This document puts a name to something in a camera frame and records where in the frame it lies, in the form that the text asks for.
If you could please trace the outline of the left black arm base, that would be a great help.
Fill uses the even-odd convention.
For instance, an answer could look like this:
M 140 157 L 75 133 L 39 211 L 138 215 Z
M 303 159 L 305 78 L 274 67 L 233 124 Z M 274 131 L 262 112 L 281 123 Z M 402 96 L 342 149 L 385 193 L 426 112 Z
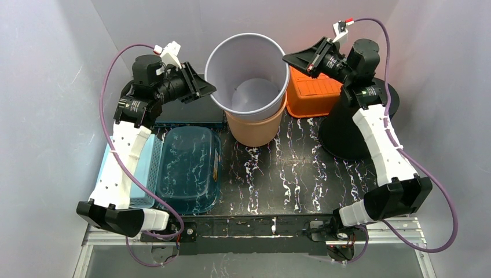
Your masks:
M 197 223 L 184 221 L 184 230 L 177 220 L 171 220 L 163 231 L 142 232 L 140 242 L 151 245 L 152 258 L 157 264 L 165 265 L 176 259 L 185 243 L 194 243 L 197 239 Z

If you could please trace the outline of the tan bucket with black liner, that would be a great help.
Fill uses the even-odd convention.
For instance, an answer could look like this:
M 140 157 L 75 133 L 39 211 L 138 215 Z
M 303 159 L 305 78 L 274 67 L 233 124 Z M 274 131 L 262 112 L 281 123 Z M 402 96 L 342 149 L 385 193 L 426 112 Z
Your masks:
M 280 122 L 287 104 L 284 95 L 280 109 L 271 117 L 260 121 L 239 119 L 229 112 L 225 112 L 228 127 L 232 136 L 247 147 L 261 147 L 275 138 L 280 129 Z

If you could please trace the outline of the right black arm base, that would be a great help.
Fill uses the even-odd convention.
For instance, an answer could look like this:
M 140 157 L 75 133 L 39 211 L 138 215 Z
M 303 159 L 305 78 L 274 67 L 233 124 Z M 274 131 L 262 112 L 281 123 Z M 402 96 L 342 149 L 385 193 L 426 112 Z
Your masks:
M 359 260 L 365 254 L 369 243 L 369 233 L 365 225 L 344 226 L 338 215 L 333 215 L 327 221 L 314 220 L 305 223 L 302 235 L 313 242 L 327 242 L 331 261 L 343 265 Z M 365 242 L 360 253 L 356 255 L 357 236 Z

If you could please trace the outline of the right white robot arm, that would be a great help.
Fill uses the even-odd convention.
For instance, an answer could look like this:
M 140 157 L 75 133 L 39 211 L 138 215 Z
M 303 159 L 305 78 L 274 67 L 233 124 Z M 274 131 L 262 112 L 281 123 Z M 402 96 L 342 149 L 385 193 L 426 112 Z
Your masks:
M 375 166 L 377 187 L 360 201 L 334 210 L 330 226 L 339 229 L 417 212 L 433 185 L 401 155 L 395 137 L 387 135 L 391 123 L 386 108 L 391 93 L 375 77 L 380 61 L 378 44 L 358 39 L 344 55 L 337 43 L 322 38 L 308 49 L 286 54 L 283 60 L 308 77 L 324 74 L 340 82 L 340 99 L 318 130 L 320 143 L 333 156 L 370 158 Z

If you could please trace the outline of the dark teal transparent container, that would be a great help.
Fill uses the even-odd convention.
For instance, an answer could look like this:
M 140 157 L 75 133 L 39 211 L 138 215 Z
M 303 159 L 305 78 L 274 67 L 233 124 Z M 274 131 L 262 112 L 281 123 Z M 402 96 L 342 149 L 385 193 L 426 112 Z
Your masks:
M 221 139 L 215 131 L 199 126 L 171 129 L 163 141 L 157 196 L 178 214 L 205 214 L 219 199 L 221 162 Z

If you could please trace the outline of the orange plastic tray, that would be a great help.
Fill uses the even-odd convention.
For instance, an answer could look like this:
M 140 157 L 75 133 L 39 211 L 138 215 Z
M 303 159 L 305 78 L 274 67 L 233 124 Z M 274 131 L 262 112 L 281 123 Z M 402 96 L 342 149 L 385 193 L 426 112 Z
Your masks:
M 290 67 L 287 111 L 294 118 L 326 116 L 340 98 L 341 83 L 324 74 L 310 78 Z

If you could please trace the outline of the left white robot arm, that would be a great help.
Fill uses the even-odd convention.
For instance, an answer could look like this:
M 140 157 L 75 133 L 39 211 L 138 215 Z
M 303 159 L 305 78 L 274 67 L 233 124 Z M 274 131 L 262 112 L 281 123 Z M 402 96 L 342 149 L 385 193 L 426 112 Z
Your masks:
M 78 203 L 76 213 L 96 228 L 127 237 L 149 231 L 157 237 L 174 216 L 179 229 L 166 237 L 175 237 L 184 231 L 182 217 L 144 187 L 134 172 L 162 106 L 175 100 L 190 103 L 216 88 L 171 53 L 138 56 L 132 72 L 116 106 L 113 133 L 105 135 L 109 154 L 102 175 L 89 199 Z

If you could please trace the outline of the grey lavender plastic bucket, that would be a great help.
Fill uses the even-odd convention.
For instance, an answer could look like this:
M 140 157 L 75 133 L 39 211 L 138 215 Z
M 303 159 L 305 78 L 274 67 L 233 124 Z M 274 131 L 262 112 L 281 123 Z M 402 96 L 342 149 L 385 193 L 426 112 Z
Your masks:
M 244 120 L 260 121 L 281 107 L 290 70 L 283 49 L 271 38 L 241 33 L 222 41 L 210 54 L 206 81 L 215 86 L 211 99 Z

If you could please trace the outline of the black plastic bucket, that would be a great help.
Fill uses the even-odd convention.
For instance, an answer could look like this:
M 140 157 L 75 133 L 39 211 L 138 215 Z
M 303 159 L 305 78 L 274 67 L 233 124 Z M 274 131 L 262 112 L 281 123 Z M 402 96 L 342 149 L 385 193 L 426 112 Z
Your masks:
M 340 99 L 335 103 L 330 113 L 321 122 L 318 137 L 323 148 L 343 160 L 363 160 L 370 158 L 364 138 L 353 121 L 354 114 L 359 109 L 368 109 L 371 105 L 387 104 L 387 96 L 391 96 L 389 117 L 393 117 L 400 106 L 400 97 L 392 87 L 379 78 L 359 85 L 343 85 Z

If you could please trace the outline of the light blue perforated basket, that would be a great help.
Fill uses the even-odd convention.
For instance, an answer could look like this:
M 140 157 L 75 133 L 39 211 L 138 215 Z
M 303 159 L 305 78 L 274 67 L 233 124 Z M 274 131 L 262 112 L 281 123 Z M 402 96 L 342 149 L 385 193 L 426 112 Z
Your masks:
M 163 142 L 151 134 L 145 143 L 134 176 L 146 189 L 156 193 L 158 171 Z M 142 191 L 135 183 L 131 185 L 130 207 L 148 209 L 155 204 L 154 198 Z

